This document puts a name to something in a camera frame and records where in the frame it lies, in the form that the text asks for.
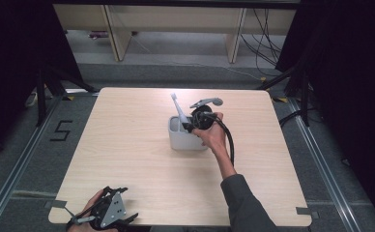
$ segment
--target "forearm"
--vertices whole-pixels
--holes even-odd
[[[226,147],[219,146],[217,148],[214,148],[213,152],[215,154],[217,164],[220,169],[221,177],[223,178],[223,180],[229,176],[237,174],[235,168],[233,167],[233,163],[227,155]]]

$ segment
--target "metal frame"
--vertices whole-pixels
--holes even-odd
[[[296,100],[289,99],[289,102],[292,111],[300,110]],[[314,162],[317,165],[320,175],[324,181],[324,184],[326,185],[327,190],[329,191],[329,194],[332,198],[332,202],[334,203],[334,206],[337,209],[342,222],[344,223],[345,228],[349,232],[362,231],[359,222],[357,221],[357,218],[354,215],[353,210],[351,209],[346,197],[341,191],[341,188],[339,187],[337,181],[332,175],[332,171],[327,165],[326,158],[321,153],[320,147],[315,141],[310,128],[303,123],[303,120],[300,116],[296,117],[296,121],[300,131],[302,132],[305,143],[307,144],[308,149],[310,150],[310,153],[314,159]]]
[[[303,6],[320,6],[318,3],[302,3],[301,0],[52,0],[52,4],[123,5],[161,7],[212,7],[212,8],[259,8],[297,9]]]
[[[21,179],[24,171],[33,156],[34,150],[36,149],[37,145],[40,142],[40,139],[43,135],[44,130],[48,126],[49,120],[57,108],[58,104],[62,100],[62,96],[57,96],[53,99],[51,106],[49,107],[49,113],[44,117],[43,122],[37,126],[31,135],[30,140],[28,141],[27,145],[25,146],[21,156],[19,157],[18,161],[16,162],[12,172],[10,173],[7,181],[4,183],[3,187],[0,189],[0,217],[6,208],[13,191],[18,184],[19,180]]]

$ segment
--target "wooden table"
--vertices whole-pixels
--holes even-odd
[[[229,225],[222,181],[211,150],[175,151],[168,120],[177,115],[176,93],[186,114],[191,104],[218,97],[223,122],[235,144],[235,167],[278,226],[308,226],[293,163],[269,94],[249,90],[132,89],[101,90],[57,200],[79,213],[106,186],[123,193],[128,216],[140,225]],[[70,215],[52,208],[49,220],[66,223]]]

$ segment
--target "gray sleeve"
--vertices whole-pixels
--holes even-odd
[[[243,175],[230,176],[220,185],[229,207],[233,232],[277,231],[262,204],[251,192]]]

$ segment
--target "hand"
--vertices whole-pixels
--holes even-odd
[[[86,211],[87,209],[89,209],[91,206],[93,206],[95,204],[95,202],[97,202],[97,200],[101,197],[103,193],[103,189],[101,189],[100,191],[98,191],[89,201],[88,203],[86,204],[84,211]],[[90,216],[91,213],[88,213],[84,216],[84,218]],[[68,232],[95,232],[97,230],[93,229],[91,227],[91,225],[88,223],[88,222],[85,222],[85,223],[82,223],[80,225],[73,225],[70,227],[70,229],[68,230]],[[104,231],[107,231],[107,232],[118,232],[117,229],[108,229],[108,230],[104,230]]]
[[[216,116],[220,121],[223,119],[222,113],[216,112]],[[216,156],[226,150],[226,133],[217,122],[214,122],[207,130],[194,129],[192,133],[199,136],[203,141],[203,145],[211,148]]]

